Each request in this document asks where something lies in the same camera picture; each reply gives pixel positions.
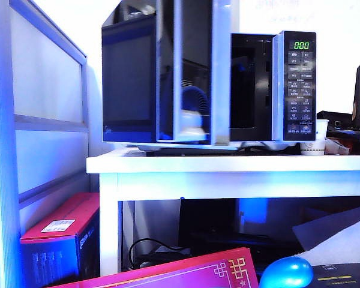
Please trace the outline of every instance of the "red envelope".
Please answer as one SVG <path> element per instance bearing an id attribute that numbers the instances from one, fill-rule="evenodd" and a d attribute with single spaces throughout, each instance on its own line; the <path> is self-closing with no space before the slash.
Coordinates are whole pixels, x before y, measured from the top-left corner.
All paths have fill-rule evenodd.
<path id="1" fill-rule="evenodd" d="M 258 283 L 249 249 L 237 248 L 56 287 L 258 288 Z"/>

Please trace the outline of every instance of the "table leg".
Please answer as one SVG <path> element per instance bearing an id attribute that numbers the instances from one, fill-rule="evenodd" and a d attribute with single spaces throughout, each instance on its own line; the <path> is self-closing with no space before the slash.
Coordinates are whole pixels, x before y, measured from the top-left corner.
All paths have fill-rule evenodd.
<path id="1" fill-rule="evenodd" d="M 100 275 L 121 271 L 122 209 L 118 202 L 118 174 L 100 174 Z"/>

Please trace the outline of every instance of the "white shelf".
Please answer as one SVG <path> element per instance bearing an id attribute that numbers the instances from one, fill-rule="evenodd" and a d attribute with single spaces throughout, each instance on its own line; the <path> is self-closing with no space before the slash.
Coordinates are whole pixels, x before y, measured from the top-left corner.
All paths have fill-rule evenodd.
<path id="1" fill-rule="evenodd" d="M 88 173 L 360 171 L 360 155 L 160 156 L 135 149 L 87 158 Z"/>

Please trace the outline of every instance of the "red box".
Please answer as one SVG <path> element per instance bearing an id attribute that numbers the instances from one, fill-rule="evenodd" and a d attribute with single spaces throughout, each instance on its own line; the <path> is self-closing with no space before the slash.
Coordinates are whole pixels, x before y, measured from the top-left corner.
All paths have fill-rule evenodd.
<path id="1" fill-rule="evenodd" d="M 100 276 L 99 193 L 77 193 L 20 240 L 25 287 Z"/>
<path id="2" fill-rule="evenodd" d="M 57 287 L 258 288 L 258 282 L 250 250 L 237 248 Z"/>

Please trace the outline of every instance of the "black cable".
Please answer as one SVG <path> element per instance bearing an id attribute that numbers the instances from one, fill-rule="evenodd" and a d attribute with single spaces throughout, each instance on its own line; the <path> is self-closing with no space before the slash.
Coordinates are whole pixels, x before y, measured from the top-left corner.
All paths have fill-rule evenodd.
<path id="1" fill-rule="evenodd" d="M 129 251 L 128 251 L 128 257 L 129 257 L 129 260 L 130 260 L 130 264 L 131 264 L 131 266 L 132 266 L 132 269 L 134 269 L 134 263 L 133 263 L 133 260 L 132 260 L 132 249 L 133 249 L 133 247 L 134 247 L 136 244 L 138 244 L 138 243 L 140 243 L 140 242 L 142 242 L 142 241 L 154 241 L 154 242 L 159 243 L 160 245 L 162 245 L 162 246 L 164 246 L 164 247 L 166 247 L 166 248 L 168 248 L 168 249 L 170 249 L 170 250 L 173 250 L 173 251 L 181 251 L 181 250 L 184 250 L 184 249 L 185 249 L 185 248 L 172 248 L 171 246 L 168 246 L 168 245 L 162 243 L 161 241 L 156 240 L 156 239 L 152 239 L 152 238 L 142 238 L 142 239 L 139 239 L 139 240 L 137 240 L 137 241 L 135 241 L 135 242 L 132 243 L 132 245 L 131 245 L 131 247 L 130 247 L 130 249 L 129 249 Z"/>

